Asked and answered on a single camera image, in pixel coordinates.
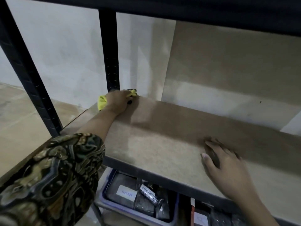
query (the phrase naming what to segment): black metal beam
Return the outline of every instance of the black metal beam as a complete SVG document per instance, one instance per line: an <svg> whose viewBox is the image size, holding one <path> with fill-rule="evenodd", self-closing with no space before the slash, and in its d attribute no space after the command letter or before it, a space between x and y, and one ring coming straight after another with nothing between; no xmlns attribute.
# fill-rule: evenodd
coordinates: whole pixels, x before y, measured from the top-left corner
<svg viewBox="0 0 301 226"><path fill-rule="evenodd" d="M108 92L120 89L116 12L98 10Z"/></svg>
<svg viewBox="0 0 301 226"><path fill-rule="evenodd" d="M301 0L38 0L301 36Z"/></svg>
<svg viewBox="0 0 301 226"><path fill-rule="evenodd" d="M5 0L0 0L0 45L52 137L62 124Z"/></svg>

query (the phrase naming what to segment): beige board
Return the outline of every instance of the beige board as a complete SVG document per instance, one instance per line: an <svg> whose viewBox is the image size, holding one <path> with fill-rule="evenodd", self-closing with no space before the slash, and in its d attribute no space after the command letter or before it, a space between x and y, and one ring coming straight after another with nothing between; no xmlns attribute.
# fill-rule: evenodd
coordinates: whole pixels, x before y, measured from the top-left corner
<svg viewBox="0 0 301 226"><path fill-rule="evenodd" d="M62 134L97 113L94 105ZM273 216L301 224L301 138L226 117L139 97L112 124L106 156L224 197L207 177L203 138L218 138L246 160L263 203Z"/></svg>

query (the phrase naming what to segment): multicolored patterned fabric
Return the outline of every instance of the multicolored patterned fabric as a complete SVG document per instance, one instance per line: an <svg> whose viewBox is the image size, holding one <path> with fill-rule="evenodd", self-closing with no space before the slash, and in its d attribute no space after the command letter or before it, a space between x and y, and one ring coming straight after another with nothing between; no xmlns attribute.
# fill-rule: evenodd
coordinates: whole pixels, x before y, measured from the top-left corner
<svg viewBox="0 0 301 226"><path fill-rule="evenodd" d="M53 138L0 188L0 225L74 225L94 200L104 154L93 134Z"/></svg>

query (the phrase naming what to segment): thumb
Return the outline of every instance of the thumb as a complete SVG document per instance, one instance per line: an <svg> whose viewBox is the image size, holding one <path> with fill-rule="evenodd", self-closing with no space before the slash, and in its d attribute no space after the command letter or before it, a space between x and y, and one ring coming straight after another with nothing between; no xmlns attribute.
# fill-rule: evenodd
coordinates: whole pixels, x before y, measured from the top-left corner
<svg viewBox="0 0 301 226"><path fill-rule="evenodd" d="M208 169L209 174L211 176L214 176L216 174L216 172L217 172L218 169L214 165L212 159L210 158L209 155L207 155L205 153L203 153L201 155L202 155L203 161L204 161L204 163L205 163L205 165L206 165L206 167Z"/></svg>

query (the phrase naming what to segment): forearm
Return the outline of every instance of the forearm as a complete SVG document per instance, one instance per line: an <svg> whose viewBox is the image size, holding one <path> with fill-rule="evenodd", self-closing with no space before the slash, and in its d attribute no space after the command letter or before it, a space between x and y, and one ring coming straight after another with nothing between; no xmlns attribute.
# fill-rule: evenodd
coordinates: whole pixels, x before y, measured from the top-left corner
<svg viewBox="0 0 301 226"><path fill-rule="evenodd" d="M252 226L279 226L258 196L236 202Z"/></svg>
<svg viewBox="0 0 301 226"><path fill-rule="evenodd" d="M99 136L104 141L116 116L117 113L106 106L82 126L77 133L92 133Z"/></svg>

